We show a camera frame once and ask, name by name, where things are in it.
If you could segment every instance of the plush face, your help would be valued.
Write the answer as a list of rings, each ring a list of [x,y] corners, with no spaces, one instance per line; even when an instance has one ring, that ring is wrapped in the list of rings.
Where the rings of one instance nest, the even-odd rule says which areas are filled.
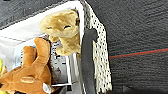
[[[45,16],[40,29],[53,37],[72,38],[79,32],[79,18],[75,10],[63,10]]]

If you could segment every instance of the plush ear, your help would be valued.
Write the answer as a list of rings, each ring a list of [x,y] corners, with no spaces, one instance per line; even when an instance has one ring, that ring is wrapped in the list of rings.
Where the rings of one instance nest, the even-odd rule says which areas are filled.
[[[36,59],[36,48],[33,48],[31,46],[25,46],[23,48],[23,62],[22,62],[22,68],[31,66],[31,64]]]

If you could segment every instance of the stuffed animal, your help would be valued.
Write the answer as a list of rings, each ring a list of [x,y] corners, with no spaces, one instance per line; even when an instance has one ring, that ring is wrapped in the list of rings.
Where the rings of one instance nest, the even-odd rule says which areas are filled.
[[[50,43],[43,38],[35,38],[34,42],[37,49],[30,46],[23,48],[22,66],[5,73],[0,78],[1,91],[46,94],[43,90],[44,83],[51,87],[51,73],[47,66]]]
[[[58,55],[81,53],[79,17],[76,10],[62,10],[45,16],[40,22],[40,29],[50,35],[51,42],[61,41],[62,46],[56,48]]]

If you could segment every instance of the orange plush toy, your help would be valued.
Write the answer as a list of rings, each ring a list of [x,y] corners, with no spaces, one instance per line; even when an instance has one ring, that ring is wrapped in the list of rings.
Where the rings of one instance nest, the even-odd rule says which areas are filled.
[[[36,48],[23,48],[23,64],[0,78],[1,91],[20,91],[29,94],[46,94],[44,83],[51,87],[51,73],[47,66],[50,57],[50,43],[43,38],[35,38]]]

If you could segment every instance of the gray carpet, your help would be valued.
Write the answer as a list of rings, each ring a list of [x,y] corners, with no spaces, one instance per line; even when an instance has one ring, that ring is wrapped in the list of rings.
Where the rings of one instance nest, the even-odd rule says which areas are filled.
[[[122,57],[110,60],[113,90],[123,85],[168,93],[168,52]]]

